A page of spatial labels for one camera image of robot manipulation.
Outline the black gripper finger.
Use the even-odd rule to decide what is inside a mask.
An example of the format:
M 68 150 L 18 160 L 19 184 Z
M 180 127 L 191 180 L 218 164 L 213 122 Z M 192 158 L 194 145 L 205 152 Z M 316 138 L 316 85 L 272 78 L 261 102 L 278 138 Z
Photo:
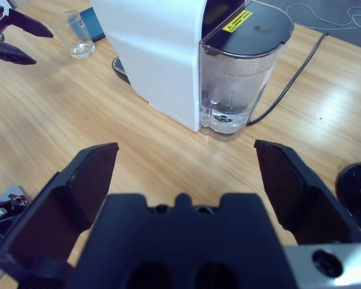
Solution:
M 264 190 L 298 244 L 361 243 L 361 230 L 293 148 L 256 140 Z
M 67 280 L 67 262 L 80 234 L 92 226 L 105 199 L 117 143 L 79 151 L 56 173 L 0 238 L 0 268 L 16 280 Z

